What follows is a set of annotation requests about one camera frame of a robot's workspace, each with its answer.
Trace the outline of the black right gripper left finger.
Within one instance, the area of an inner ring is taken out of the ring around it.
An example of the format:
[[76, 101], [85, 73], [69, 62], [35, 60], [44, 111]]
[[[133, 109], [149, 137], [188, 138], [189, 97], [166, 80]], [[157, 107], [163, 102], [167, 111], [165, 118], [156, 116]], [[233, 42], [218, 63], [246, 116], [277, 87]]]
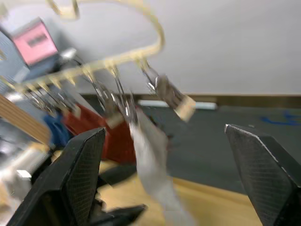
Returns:
[[9, 226], [87, 226], [95, 197], [105, 128], [72, 138], [38, 177]]

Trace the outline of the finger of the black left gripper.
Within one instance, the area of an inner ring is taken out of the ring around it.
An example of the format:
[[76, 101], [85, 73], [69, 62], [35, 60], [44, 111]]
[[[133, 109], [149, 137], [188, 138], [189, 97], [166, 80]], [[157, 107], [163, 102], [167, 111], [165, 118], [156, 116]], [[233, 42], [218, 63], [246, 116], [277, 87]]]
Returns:
[[91, 226], [129, 226], [134, 223], [145, 211], [147, 206], [140, 204], [125, 208], [115, 208], [109, 211], [94, 210], [91, 218]]

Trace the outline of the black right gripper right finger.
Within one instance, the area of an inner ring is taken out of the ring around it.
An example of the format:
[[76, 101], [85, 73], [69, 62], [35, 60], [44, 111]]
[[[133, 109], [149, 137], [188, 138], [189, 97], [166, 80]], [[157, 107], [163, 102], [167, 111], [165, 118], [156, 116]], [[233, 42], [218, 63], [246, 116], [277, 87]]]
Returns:
[[227, 124], [244, 190], [264, 226], [301, 224], [301, 166], [273, 136]]

